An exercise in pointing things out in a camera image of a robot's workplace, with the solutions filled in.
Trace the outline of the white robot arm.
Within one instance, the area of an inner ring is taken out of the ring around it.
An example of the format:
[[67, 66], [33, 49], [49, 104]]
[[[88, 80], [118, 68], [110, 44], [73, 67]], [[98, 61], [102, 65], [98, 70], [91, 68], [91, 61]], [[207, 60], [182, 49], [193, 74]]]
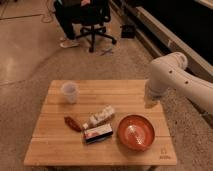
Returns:
[[187, 73], [187, 66], [188, 59], [181, 52], [173, 52], [152, 60], [149, 64], [150, 76], [146, 83], [148, 97], [159, 99], [171, 87], [213, 114], [213, 83]]

